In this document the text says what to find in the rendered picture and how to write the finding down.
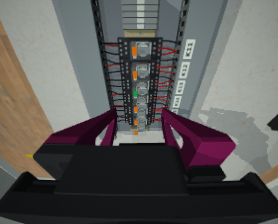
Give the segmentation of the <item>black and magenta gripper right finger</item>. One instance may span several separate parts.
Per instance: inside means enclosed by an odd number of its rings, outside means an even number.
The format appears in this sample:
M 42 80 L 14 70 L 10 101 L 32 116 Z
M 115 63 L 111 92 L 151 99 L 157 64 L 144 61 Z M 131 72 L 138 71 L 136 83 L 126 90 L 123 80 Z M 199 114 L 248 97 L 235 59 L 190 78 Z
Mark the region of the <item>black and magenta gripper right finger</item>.
M 220 166 L 236 147 L 227 134 L 179 116 L 166 108 L 162 108 L 161 121 L 165 145 L 179 149 L 186 172 L 192 166 Z M 170 125 L 182 137 L 182 148 Z

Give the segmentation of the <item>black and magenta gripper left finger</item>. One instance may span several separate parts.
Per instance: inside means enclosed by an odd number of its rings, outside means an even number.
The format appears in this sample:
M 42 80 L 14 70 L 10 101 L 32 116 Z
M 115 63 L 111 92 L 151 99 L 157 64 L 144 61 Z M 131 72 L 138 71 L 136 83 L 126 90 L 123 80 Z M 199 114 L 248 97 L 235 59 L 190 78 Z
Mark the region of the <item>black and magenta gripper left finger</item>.
M 113 145 L 116 124 L 117 110 L 113 108 L 97 117 L 51 134 L 44 143 L 96 145 L 97 136 L 108 127 L 100 145 Z

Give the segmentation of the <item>grey relay with orange button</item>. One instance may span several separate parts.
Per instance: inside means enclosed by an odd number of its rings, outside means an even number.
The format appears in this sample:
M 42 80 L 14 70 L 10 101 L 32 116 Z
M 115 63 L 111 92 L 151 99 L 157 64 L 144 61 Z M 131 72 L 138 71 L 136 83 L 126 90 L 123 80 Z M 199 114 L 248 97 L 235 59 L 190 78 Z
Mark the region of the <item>grey relay with orange button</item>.
M 151 41 L 130 41 L 130 60 L 151 60 Z
M 148 114 L 148 99 L 133 99 L 133 114 Z
M 131 82 L 149 82 L 150 65 L 148 62 L 132 62 Z
M 147 126 L 147 114 L 133 114 L 133 126 Z
M 147 127 L 146 126 L 134 126 L 133 131 L 134 131 L 134 136 L 146 136 Z

